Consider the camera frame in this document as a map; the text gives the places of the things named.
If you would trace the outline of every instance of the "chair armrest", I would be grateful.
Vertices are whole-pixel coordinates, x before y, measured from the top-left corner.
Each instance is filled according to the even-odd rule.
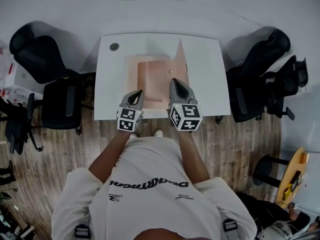
[[[266,86],[267,86],[267,88],[268,88],[268,90],[269,90],[269,93],[270,93],[272,102],[273,102],[274,104],[276,104],[276,103],[277,103],[277,99],[276,99],[275,92],[274,92],[274,89],[273,89],[272,85],[273,85],[273,84],[272,84],[271,82],[268,82],[268,83],[266,84]]]
[[[7,121],[9,116],[0,117],[0,122]]]
[[[295,114],[291,111],[290,108],[286,107],[285,113],[286,113],[286,115],[287,115],[292,121],[295,120],[296,116],[295,116]]]
[[[30,120],[32,119],[32,116],[33,116],[34,110],[35,110],[34,101],[35,101],[35,94],[30,93],[29,98],[28,98],[28,105],[26,108],[26,117]]]
[[[236,94],[236,99],[238,101],[241,113],[247,114],[248,110],[247,110],[247,105],[245,102],[245,97],[244,97],[244,93],[243,93],[242,89],[240,87],[236,88],[235,94]]]
[[[10,138],[10,153],[13,154],[15,152],[15,143],[16,142],[16,138],[13,134],[11,134],[11,138]]]
[[[65,104],[65,116],[72,117],[74,114],[76,102],[76,87],[73,85],[68,86],[66,93],[66,104]]]

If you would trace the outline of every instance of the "white wall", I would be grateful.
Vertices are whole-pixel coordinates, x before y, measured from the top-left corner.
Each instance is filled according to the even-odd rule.
[[[310,153],[306,178],[293,201],[303,210],[314,213],[313,218],[320,215],[320,84],[313,85],[312,92],[286,97],[284,106],[292,110],[295,120],[291,121],[287,116],[281,120],[281,157],[290,160],[299,147],[305,147]],[[280,166],[279,178],[284,171]]]
[[[89,71],[103,35],[188,34],[219,40],[229,68],[244,60],[263,31],[245,36],[271,26],[290,37],[299,60],[307,57],[314,84],[320,82],[319,11],[320,0],[0,0],[0,40],[8,44],[19,27],[37,21],[35,34],[56,39],[68,68]]]
[[[284,106],[292,110],[295,120],[283,117],[281,148],[294,151],[302,146],[320,156],[320,84],[313,85],[312,92],[286,97]]]

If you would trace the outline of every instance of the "black strap buckle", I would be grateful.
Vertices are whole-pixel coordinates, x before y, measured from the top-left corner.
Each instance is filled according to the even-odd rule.
[[[74,236],[76,239],[91,239],[90,228],[87,225],[80,224],[75,227]]]
[[[223,230],[224,230],[224,232],[237,230],[237,229],[238,229],[238,226],[237,226],[237,223],[235,222],[234,219],[226,218],[223,221]]]

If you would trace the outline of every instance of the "orange object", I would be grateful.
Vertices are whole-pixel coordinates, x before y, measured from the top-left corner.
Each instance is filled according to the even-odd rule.
[[[131,56],[128,59],[127,92],[144,91],[144,109],[168,109],[172,78],[189,85],[185,52],[180,40],[173,59],[167,56]]]
[[[305,164],[308,162],[309,154],[308,153],[302,153],[300,156],[300,164]]]

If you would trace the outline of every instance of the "yellow round table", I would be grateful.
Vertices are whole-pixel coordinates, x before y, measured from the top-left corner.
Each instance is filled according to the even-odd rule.
[[[290,161],[266,155],[260,159],[260,161],[254,169],[254,184],[261,185],[262,183],[267,183],[278,188],[275,203],[282,208],[287,207],[288,204],[294,198],[295,194],[299,191],[299,186],[297,186],[294,189],[294,191],[290,193],[285,200],[283,200],[283,193],[289,185],[289,183],[291,182],[294,175],[296,174],[296,172],[300,171],[301,176],[305,175],[307,163],[300,163],[301,155],[303,155],[304,153],[306,153],[304,147],[298,148]],[[287,168],[281,180],[269,176],[269,173],[271,172],[272,168],[272,163],[287,165]]]

